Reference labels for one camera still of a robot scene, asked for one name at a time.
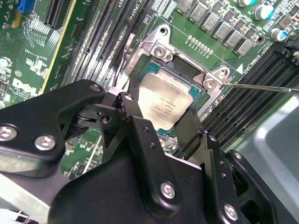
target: surface mount component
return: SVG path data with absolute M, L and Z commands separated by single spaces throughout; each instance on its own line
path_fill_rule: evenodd
M 236 50 L 236 52 L 242 56 L 245 56 L 247 52 L 252 48 L 253 43 L 249 40 L 245 40 L 241 46 Z
M 228 25 L 226 22 L 221 23 L 220 26 L 216 28 L 216 32 L 214 33 L 214 36 L 217 37 L 220 40 L 223 40 L 225 36 L 230 31 L 231 26 Z
M 199 22 L 201 20 L 201 18 L 203 17 L 203 15 L 206 13 L 207 11 L 207 7 L 205 7 L 202 4 L 198 4 L 195 9 L 191 12 L 191 14 L 189 15 L 190 20 L 192 20 L 193 22 Z
M 177 9 L 182 13 L 186 13 L 192 3 L 193 0 L 180 0 L 177 4 Z
M 225 41 L 225 43 L 234 48 L 241 38 L 242 34 L 235 30 L 231 35 L 229 35 L 229 38 Z
M 206 21 L 202 24 L 202 28 L 207 31 L 212 31 L 212 29 L 215 27 L 216 23 L 219 21 L 219 17 L 215 14 L 211 13 Z

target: metal lever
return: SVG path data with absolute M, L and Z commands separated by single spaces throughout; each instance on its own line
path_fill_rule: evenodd
M 254 89 L 254 90 L 268 90 L 268 91 L 274 91 L 274 92 L 299 93 L 299 89 L 278 87 L 278 86 L 248 85 L 248 84 L 238 84 L 238 83 L 221 83 L 221 85 L 235 87 L 235 88 Z

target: green circuit board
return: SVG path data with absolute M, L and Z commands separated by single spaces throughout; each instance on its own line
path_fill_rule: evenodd
M 100 52 L 106 49 L 100 44 L 105 43 L 107 37 L 102 37 L 102 42 L 94 46 L 94 54 L 90 54 L 90 58 L 93 60 L 85 64 L 84 73 L 78 72 L 82 70 L 81 66 L 76 67 L 71 63 L 84 63 L 83 56 L 89 52 L 87 43 L 94 41 L 96 26 L 104 13 L 107 13 L 110 4 L 115 3 L 115 10 L 109 18 L 110 23 L 107 23 L 104 29 L 107 36 L 112 35 L 117 29 L 118 21 L 123 14 L 124 2 L 129 4 L 133 1 L 70 1 L 64 25 L 61 28 L 53 28 L 45 24 L 49 4 L 52 1 L 36 1 L 34 9 L 30 13 L 20 13 L 17 10 L 20 4 L 19 0 L 0 2 L 2 2 L 0 5 L 0 101 L 4 106 L 22 102 L 82 78 L 91 78 L 92 74 L 96 74 L 94 80 L 97 83 L 104 87 L 111 85 L 115 69 L 113 61 L 119 55 L 116 52 L 121 53 L 121 45 L 115 45 L 113 54 L 111 53 L 107 57 L 100 56 Z M 137 3 L 144 4 L 150 1 L 135 2 L 135 9 L 138 11 Z M 151 8 L 130 45 L 124 69 L 132 59 L 140 42 L 159 25 L 167 24 L 171 28 L 170 45 L 209 71 L 223 65 L 227 66 L 230 69 L 229 81 L 236 82 L 246 75 L 274 43 L 275 40 L 270 37 L 271 30 L 282 29 L 290 36 L 299 28 L 298 21 L 293 15 L 290 15 L 290 11 L 299 6 L 297 0 L 257 0 L 253 5 L 246 7 L 239 6 L 237 0 L 193 0 L 185 12 L 178 7 L 181 3 L 180 0 L 151 2 Z M 219 2 L 221 7 L 214 10 Z M 198 4 L 204 5 L 209 15 L 216 15 L 218 22 L 225 21 L 231 26 L 232 31 L 239 32 L 241 38 L 251 43 L 250 50 L 246 53 L 242 52 L 244 55 L 241 55 L 238 52 L 240 46 L 228 46 L 226 39 L 220 40 L 215 37 L 214 32 L 205 30 L 203 21 L 191 21 L 190 16 Z M 256 20 L 254 18 L 254 10 L 261 4 L 273 5 L 274 13 L 270 19 Z M 225 16 L 228 12 L 232 12 L 233 15 L 226 21 Z M 236 25 L 239 21 L 243 21 L 243 24 L 237 29 Z M 121 38 L 124 36 L 118 36 L 118 40 L 122 41 Z M 131 76 L 139 77 L 150 60 L 151 57 L 143 55 Z M 224 89 L 216 101 L 220 101 L 219 99 L 223 98 L 227 92 L 228 90 Z M 201 96 L 200 100 L 196 102 L 195 108 L 199 109 L 206 99 L 207 95 Z M 81 165 L 80 170 L 83 165 L 86 167 L 90 158 L 92 165 L 88 165 L 87 169 L 100 163 L 100 154 L 94 159 L 92 156 L 93 150 L 101 151 L 101 143 L 95 148 L 100 136 L 98 130 L 91 130 L 80 139 L 70 141 L 68 147 L 71 150 L 66 153 L 61 165 L 62 172 L 66 177 L 69 177 L 71 173 L 73 173 L 72 176 L 78 176 L 76 172 L 79 165 Z

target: black memory slot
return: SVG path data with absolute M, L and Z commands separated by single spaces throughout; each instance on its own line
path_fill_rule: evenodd
M 138 0 L 135 0 L 135 1 L 129 1 L 129 3 L 126 5 L 126 9 L 124 11 L 124 13 L 122 14 L 122 17 L 119 21 L 119 23 L 117 24 L 117 27 L 115 29 L 115 31 L 113 32 L 113 35 L 112 37 L 110 38 L 110 40 L 108 40 L 107 42 L 107 46 L 106 48 L 101 51 L 101 54 L 98 55 L 98 58 L 97 58 L 97 61 L 102 61 L 103 63 L 105 62 L 105 60 L 107 59 L 107 57 L 109 56 L 109 54 L 107 53 L 108 51 L 111 51 L 113 49 L 113 47 L 115 46 L 118 38 L 119 38 L 119 35 L 120 33 L 126 28 L 126 22 L 128 21 L 129 19 L 129 16 L 132 14 L 132 10 L 134 8 L 134 6 L 136 5 Z M 100 70 L 101 70 L 101 67 L 100 66 L 100 69 L 94 69 L 93 70 L 93 74 L 91 76 L 91 80 L 95 81 L 100 73 Z
M 96 0 L 96 1 L 93 3 L 92 11 L 91 11 L 91 13 L 88 15 L 88 18 L 87 18 L 87 20 L 86 20 L 86 21 L 87 21 L 86 26 L 85 26 L 86 29 L 84 29 L 84 31 L 83 31 L 82 34 L 80 35 L 79 41 L 77 42 L 76 47 L 75 47 L 75 49 L 73 50 L 73 53 L 72 53 L 72 56 L 71 56 L 71 58 L 70 58 L 70 63 L 69 63 L 68 69 L 67 69 L 67 71 L 66 71 L 66 74 L 70 74 L 70 72 L 73 70 L 74 65 L 75 65 L 76 62 L 77 62 L 77 58 L 79 57 L 80 48 L 82 47 L 85 38 L 88 37 L 88 36 L 90 36 L 90 35 L 91 35 L 91 36 L 94 36 L 95 33 L 96 33 L 96 31 L 99 29 L 100 23 L 101 23 L 102 19 L 104 18 L 104 15 L 105 15 L 105 13 L 106 13 L 106 11 L 107 11 L 107 6 L 108 6 L 110 0 L 105 0 L 105 2 L 104 2 L 104 5 L 103 5 L 103 7 L 102 7 L 102 10 L 103 10 L 103 11 L 102 11 L 102 13 L 100 14 L 100 16 L 99 16 L 99 18 L 98 18 L 98 21 L 99 21 L 99 25 L 98 25 L 98 27 L 97 27 L 96 29 L 94 29 L 91 33 L 88 33 L 88 30 L 89 30 L 90 25 L 91 25 L 91 23 L 92 23 L 92 21 L 93 21 L 93 18 L 94 18 L 94 16 L 95 16 L 96 13 L 97 13 L 98 6 L 99 6 L 99 4 L 100 4 L 102 1 L 103 1 L 103 0 Z M 78 75 L 78 71 L 79 71 L 79 69 L 80 69 L 80 66 L 81 66 L 81 65 L 79 65 L 79 67 L 74 71 L 74 73 L 77 74 L 77 75 Z M 63 78 L 63 80 L 62 80 L 61 86 L 66 85 L 68 79 L 69 79 L 69 76 L 68 76 L 68 75 L 65 75 L 64 78 Z
M 297 83 L 299 82 L 299 76 L 296 76 L 291 82 L 289 82 L 288 84 L 286 84 L 286 87 L 294 87 Z M 277 93 L 277 92 L 272 92 L 271 96 L 268 97 L 268 100 L 264 105 L 261 105 L 260 108 L 257 108 L 258 110 L 256 114 L 250 114 L 250 116 L 248 117 L 248 119 L 246 120 L 246 124 L 244 125 L 243 128 L 238 128 L 235 129 L 234 132 L 232 132 L 230 135 L 228 135 L 226 137 L 226 139 L 224 139 L 222 141 L 222 148 L 225 149 L 228 146 L 230 146 L 237 138 L 241 137 L 244 132 L 247 130 L 247 127 L 251 127 L 254 126 L 254 124 L 256 123 L 257 119 L 259 119 L 260 117 L 262 117 L 264 114 L 266 114 L 266 112 L 268 112 L 269 109 L 271 109 L 271 107 L 273 107 L 274 104 L 278 103 L 278 101 L 285 95 L 285 93 Z
M 117 56 L 121 53 L 121 50 L 123 49 L 122 47 L 124 46 L 125 42 L 127 41 L 127 38 L 129 36 L 129 34 L 131 33 L 133 27 L 135 26 L 136 24 L 136 21 L 139 17 L 139 15 L 142 12 L 143 10 L 143 7 L 146 3 L 146 0 L 143 0 L 142 2 L 140 2 L 140 0 L 138 0 L 136 2 L 135 5 L 137 5 L 137 3 L 139 4 L 139 7 L 138 9 L 135 11 L 135 14 L 131 14 L 131 16 L 126 20 L 127 24 L 125 25 L 125 28 L 122 28 L 123 26 L 122 25 L 119 25 L 118 28 L 119 28 L 119 32 L 118 34 L 116 33 L 116 36 L 114 39 L 112 39 L 109 43 L 109 46 L 107 47 L 104 55 L 103 55 L 103 58 L 108 58 L 109 55 L 112 53 L 112 51 L 114 50 L 115 52 L 113 53 L 113 58 L 110 58 L 111 60 L 111 63 L 109 65 L 109 68 L 112 67 L 112 65 L 114 64 L 115 60 L 117 59 Z M 106 78 L 106 74 L 105 74 L 105 78 L 104 78 L 104 82 L 103 84 L 106 84 L 106 83 L 109 83 L 111 81 L 112 77 L 110 77 L 109 79 Z
M 256 84 L 257 85 L 270 85 L 271 81 L 275 78 L 275 76 L 278 74 L 279 71 L 281 71 L 284 67 L 285 67 L 285 59 L 282 58 L 279 60 L 278 63 L 274 64 L 273 67 L 268 67 L 267 70 L 264 71 L 264 73 L 267 73 L 269 75 L 267 76 L 260 76 L 260 78 L 258 78 L 256 80 Z M 244 107 L 246 107 L 247 104 L 250 103 L 251 99 L 258 95 L 259 91 L 256 90 L 245 90 L 245 92 L 242 95 L 242 98 L 239 99 L 238 101 L 238 106 L 232 107 L 230 110 L 226 110 L 222 116 L 227 117 L 227 119 L 229 118 L 233 118 L 235 117 Z M 219 122 L 217 122 L 213 129 L 215 130 L 216 134 L 219 134 L 222 129 L 224 128 L 224 126 L 227 125 L 227 121 L 226 120 L 220 120 Z
M 118 2 L 118 0 L 112 0 L 112 2 L 109 4 L 108 10 L 104 16 L 104 20 L 99 25 L 99 28 L 91 42 L 90 47 L 88 48 L 88 52 L 86 53 L 85 59 L 81 65 L 79 72 L 78 72 L 78 75 L 76 77 L 77 81 L 83 78 L 83 75 L 85 74 L 86 69 L 91 61 L 91 58 L 93 57 L 94 50 L 97 48 L 99 42 L 103 38 L 105 31 L 109 29 L 110 30 L 109 32 L 111 32 L 111 33 L 113 32 L 114 27 L 113 27 L 112 23 L 115 26 L 115 24 L 117 23 L 118 18 L 119 18 L 119 15 L 118 15 L 117 18 L 115 19 L 115 21 L 111 20 L 113 12 L 115 10 L 115 7 L 117 5 L 117 2 Z
M 153 3 L 155 2 L 155 0 L 147 0 L 145 5 L 144 5 L 144 8 L 143 8 L 143 11 L 142 13 L 139 14 L 138 18 L 137 18 L 137 22 L 136 24 L 134 25 L 134 29 L 132 30 L 132 33 L 133 34 L 137 34 L 140 26 L 142 25 L 145 17 L 148 15 Z
M 273 79 L 275 80 L 274 82 L 268 83 L 268 85 L 273 85 L 273 86 L 281 86 L 283 83 L 285 83 L 290 77 L 289 76 L 283 76 L 281 79 Z M 217 134 L 220 135 L 221 137 L 220 140 L 223 141 L 227 138 L 227 136 L 230 133 L 231 129 L 234 129 L 238 126 L 244 126 L 244 121 L 246 120 L 246 116 L 248 114 L 251 114 L 252 111 L 255 110 L 255 108 L 259 108 L 260 105 L 265 104 L 266 101 L 269 101 L 270 95 L 273 92 L 270 91 L 256 91 L 254 96 L 250 96 L 250 100 L 248 100 L 247 104 L 240 104 L 240 107 L 242 109 L 238 110 L 238 113 L 235 113 L 234 117 L 236 117 L 236 120 L 232 120 L 232 122 L 228 122 L 225 127 L 222 126 L 222 131 L 218 132 Z
M 298 66 L 274 49 L 271 48 L 240 83 L 294 87 L 299 81 Z M 220 107 L 216 107 L 204 120 L 203 126 L 225 149 L 250 130 L 284 95 L 271 91 L 232 89 Z
M 278 58 L 278 55 L 275 52 L 267 52 L 241 80 L 242 84 L 254 84 L 265 70 L 271 66 L 271 64 Z M 229 110 L 237 102 L 246 89 L 233 88 L 229 94 L 224 98 L 224 100 L 217 106 L 215 110 L 205 119 L 205 123 L 209 124 L 209 128 L 212 128 L 214 124 L 222 118 L 222 115 L 225 111 Z

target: ram slot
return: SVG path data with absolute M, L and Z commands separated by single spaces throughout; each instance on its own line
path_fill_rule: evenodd
M 90 13 L 87 19 L 87 28 L 83 32 L 78 41 L 76 48 L 71 56 L 70 65 L 66 71 L 66 76 L 64 77 L 61 86 L 72 83 L 80 70 L 80 67 L 84 61 L 86 52 L 89 49 L 90 44 L 93 41 L 94 35 L 99 28 L 102 19 L 105 16 L 105 12 L 108 8 L 110 0 L 97 0 L 94 3 L 94 10 Z
M 113 40 L 116 37 L 116 34 L 119 33 L 119 28 L 121 28 L 123 31 L 126 29 L 124 27 L 126 20 L 129 18 L 130 14 L 132 13 L 133 7 L 136 4 L 136 0 L 135 1 L 130 1 L 127 5 L 126 5 L 126 9 L 112 35 L 112 37 L 109 39 L 107 39 L 106 45 L 109 44 L 106 48 L 110 47 L 110 43 L 111 40 Z M 96 64 L 93 66 L 93 69 L 91 70 L 91 73 L 89 74 L 88 79 L 91 79 L 93 81 L 96 80 L 98 74 L 102 71 L 103 68 L 103 62 L 105 62 L 105 58 L 102 57 L 103 53 L 104 53 L 105 49 L 102 49 L 101 52 L 99 52 L 99 54 L 96 56 L 96 58 L 94 60 L 96 60 Z
M 294 87 L 299 68 L 274 50 L 268 51 L 240 83 Z M 220 142 L 222 149 L 232 144 L 278 102 L 284 94 L 271 91 L 232 89 L 203 122 Z
M 99 55 L 106 47 L 107 40 L 110 39 L 116 24 L 119 22 L 128 0 L 119 0 L 113 2 L 113 7 L 110 7 L 109 14 L 105 17 L 101 28 L 98 30 L 90 48 L 88 55 L 79 71 L 76 81 L 80 79 L 89 79 L 89 74 L 93 71 L 96 65 L 97 55 Z

